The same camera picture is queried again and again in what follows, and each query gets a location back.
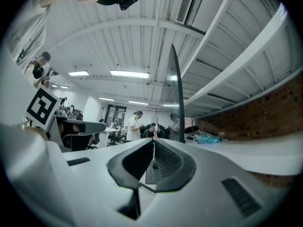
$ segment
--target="white countertop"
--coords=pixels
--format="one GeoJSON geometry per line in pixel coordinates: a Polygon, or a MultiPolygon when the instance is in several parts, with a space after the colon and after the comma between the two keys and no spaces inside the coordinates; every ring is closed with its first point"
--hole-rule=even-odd
{"type": "Polygon", "coordinates": [[[221,154],[243,169],[272,175],[297,175],[303,166],[303,132],[250,141],[187,144],[221,154]]]}

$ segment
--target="ceiling vent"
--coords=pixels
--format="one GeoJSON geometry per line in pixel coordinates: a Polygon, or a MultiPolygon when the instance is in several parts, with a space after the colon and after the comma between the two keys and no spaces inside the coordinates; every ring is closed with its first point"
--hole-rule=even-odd
{"type": "Polygon", "coordinates": [[[192,0],[182,0],[181,3],[179,4],[177,16],[176,16],[176,22],[180,24],[185,23],[185,19],[190,7],[192,0]]]}

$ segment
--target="standing woman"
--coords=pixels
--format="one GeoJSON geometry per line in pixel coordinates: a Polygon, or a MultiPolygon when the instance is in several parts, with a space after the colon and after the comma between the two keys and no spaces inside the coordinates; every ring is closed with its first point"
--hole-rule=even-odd
{"type": "Polygon", "coordinates": [[[143,113],[142,113],[142,111],[137,111],[134,114],[135,114],[135,116],[131,117],[128,120],[128,132],[126,135],[127,141],[141,139],[140,128],[144,125],[143,124],[140,125],[137,120],[141,119],[143,113]]]}
{"type": "Polygon", "coordinates": [[[179,141],[179,115],[172,113],[170,119],[174,122],[173,126],[169,126],[170,129],[170,140],[179,141]]]}

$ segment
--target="rectangular light fixture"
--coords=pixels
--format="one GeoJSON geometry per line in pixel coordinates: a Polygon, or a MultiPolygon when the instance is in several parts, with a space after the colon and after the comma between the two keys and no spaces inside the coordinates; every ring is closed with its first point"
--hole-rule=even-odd
{"type": "Polygon", "coordinates": [[[134,72],[134,71],[125,71],[125,70],[111,70],[110,73],[113,76],[124,76],[124,77],[133,77],[133,78],[145,78],[149,79],[150,74],[146,72],[134,72]]]}
{"type": "Polygon", "coordinates": [[[164,104],[164,107],[179,107],[178,104],[164,104]]]}
{"type": "Polygon", "coordinates": [[[114,101],[114,99],[103,98],[103,97],[99,97],[99,99],[102,99],[102,100],[107,100],[107,101],[114,101]]]}
{"type": "Polygon", "coordinates": [[[74,76],[89,76],[89,73],[87,71],[74,71],[74,72],[69,72],[72,77],[74,76]]]}
{"type": "Polygon", "coordinates": [[[128,101],[129,103],[131,103],[131,104],[142,104],[142,105],[148,105],[148,104],[146,104],[146,103],[140,103],[140,102],[134,102],[134,101],[128,101]]]}
{"type": "Polygon", "coordinates": [[[170,81],[177,81],[177,76],[176,75],[175,76],[170,76],[169,80],[170,81]]]}

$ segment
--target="black vent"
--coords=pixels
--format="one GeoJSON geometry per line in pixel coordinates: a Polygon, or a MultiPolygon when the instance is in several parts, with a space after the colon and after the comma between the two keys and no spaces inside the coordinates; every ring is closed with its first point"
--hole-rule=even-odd
{"type": "Polygon", "coordinates": [[[236,179],[225,179],[222,181],[222,184],[231,195],[243,216],[247,217],[261,208],[236,179]]]}
{"type": "Polygon", "coordinates": [[[84,162],[88,162],[88,161],[90,161],[90,159],[88,159],[87,157],[83,157],[83,158],[67,161],[67,164],[69,166],[74,166],[74,165],[78,165],[78,164],[81,164],[81,163],[84,163],[84,162]]]}

